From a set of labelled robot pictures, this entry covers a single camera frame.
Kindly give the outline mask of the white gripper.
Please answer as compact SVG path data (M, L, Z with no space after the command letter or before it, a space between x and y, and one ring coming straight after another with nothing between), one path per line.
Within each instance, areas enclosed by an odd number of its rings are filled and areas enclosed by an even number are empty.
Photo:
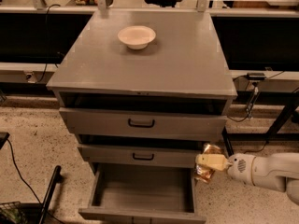
M223 154L199 154L195 163L215 171L227 170L227 174L236 181L252 185L252 164L255 156L250 154L234 154L229 160Z

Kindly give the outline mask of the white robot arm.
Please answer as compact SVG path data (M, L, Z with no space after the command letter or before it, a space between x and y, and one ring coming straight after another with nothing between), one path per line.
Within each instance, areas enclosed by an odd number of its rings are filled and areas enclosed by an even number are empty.
M247 185L285 192L299 204L299 154L276 153L268 157L236 153L228 159L222 154L199 154L197 165L225 171L233 180Z

